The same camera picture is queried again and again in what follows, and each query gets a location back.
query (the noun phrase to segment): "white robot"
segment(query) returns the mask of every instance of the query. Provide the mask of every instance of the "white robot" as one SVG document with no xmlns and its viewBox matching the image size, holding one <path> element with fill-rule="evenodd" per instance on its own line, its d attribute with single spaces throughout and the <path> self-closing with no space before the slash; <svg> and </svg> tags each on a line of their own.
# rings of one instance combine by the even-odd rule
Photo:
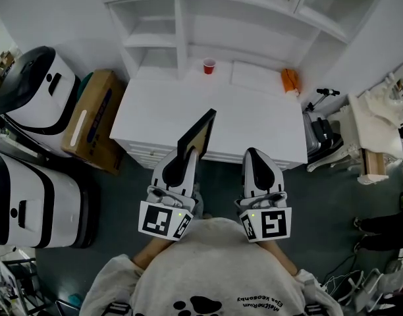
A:
<svg viewBox="0 0 403 316">
<path fill-rule="evenodd" d="M 139 232 L 177 241 L 193 219 L 194 178 L 207 151 L 216 111 L 209 110 L 161 160 L 140 203 Z M 249 242 L 290 237 L 282 171 L 263 152 L 250 148 L 243 161 L 244 198 L 235 201 Z"/>
</svg>

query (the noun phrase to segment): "person's arm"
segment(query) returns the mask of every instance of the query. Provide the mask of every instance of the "person's arm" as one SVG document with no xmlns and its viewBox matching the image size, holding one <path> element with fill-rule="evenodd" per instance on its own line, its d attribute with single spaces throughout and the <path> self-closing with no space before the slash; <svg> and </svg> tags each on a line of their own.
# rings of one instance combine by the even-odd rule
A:
<svg viewBox="0 0 403 316">
<path fill-rule="evenodd" d="M 133 257 L 132 261 L 136 266 L 144 270 L 149 267 L 155 257 L 171 244 L 173 244 L 173 241 L 154 237 L 139 254 Z"/>
<path fill-rule="evenodd" d="M 132 261 L 126 255 L 109 260 L 97 274 L 87 293 L 80 316 L 102 315 L 108 305 L 113 302 L 128 304 L 145 269 L 171 244 L 172 241 L 153 238 Z"/>
<path fill-rule="evenodd" d="M 289 258 L 284 254 L 284 252 L 280 249 L 276 241 L 259 241 L 257 243 L 260 247 L 267 250 L 269 253 L 274 255 L 277 260 L 281 263 L 281 265 L 290 273 L 292 276 L 296 276 L 298 273 L 298 269 L 295 264 L 289 260 Z"/>
</svg>

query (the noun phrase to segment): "sneaker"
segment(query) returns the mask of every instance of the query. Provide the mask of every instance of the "sneaker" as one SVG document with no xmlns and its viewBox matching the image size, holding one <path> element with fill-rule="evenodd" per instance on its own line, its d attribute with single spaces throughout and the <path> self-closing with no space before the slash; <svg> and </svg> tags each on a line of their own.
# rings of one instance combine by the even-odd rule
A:
<svg viewBox="0 0 403 316">
<path fill-rule="evenodd" d="M 358 240 L 358 242 L 355 244 L 354 249 L 352 250 L 352 251 L 354 252 L 354 254 L 357 254 L 358 251 L 362 248 L 362 247 L 361 247 L 361 241 L 362 241 L 364 238 L 367 238 L 367 236 L 366 236 L 366 235 L 363 235 L 363 236 Z"/>
<path fill-rule="evenodd" d="M 355 219 L 354 219 L 355 228 L 357 228 L 363 232 L 363 230 L 361 229 L 361 223 L 362 223 L 362 220 L 359 217 L 355 217 Z"/>
<path fill-rule="evenodd" d="M 361 241 L 358 241 L 358 242 L 355 244 L 354 249 L 353 249 L 352 251 L 354 252 L 354 254 L 357 254 L 358 251 L 360 250 L 360 248 L 361 248 Z"/>
<path fill-rule="evenodd" d="M 203 212 L 203 220 L 212 219 L 213 215 L 208 212 Z"/>
</svg>

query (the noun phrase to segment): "white bookshelf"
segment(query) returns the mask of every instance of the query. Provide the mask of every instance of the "white bookshelf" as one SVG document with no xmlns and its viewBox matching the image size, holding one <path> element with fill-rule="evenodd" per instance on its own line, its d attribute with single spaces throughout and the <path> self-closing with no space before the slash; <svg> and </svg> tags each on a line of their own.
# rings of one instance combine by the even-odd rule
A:
<svg viewBox="0 0 403 316">
<path fill-rule="evenodd" d="M 350 42 L 376 0 L 103 0 L 131 78 L 182 80 L 194 62 L 242 61 L 259 69 L 302 69 L 335 39 Z"/>
</svg>

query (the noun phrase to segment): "red cup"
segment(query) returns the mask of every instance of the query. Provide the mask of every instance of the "red cup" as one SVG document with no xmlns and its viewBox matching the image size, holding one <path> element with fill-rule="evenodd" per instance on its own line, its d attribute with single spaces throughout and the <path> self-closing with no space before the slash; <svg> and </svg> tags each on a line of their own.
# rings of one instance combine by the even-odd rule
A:
<svg viewBox="0 0 403 316">
<path fill-rule="evenodd" d="M 214 59 L 204 59 L 203 60 L 204 73 L 210 75 L 213 72 L 215 65 L 216 61 Z"/>
</svg>

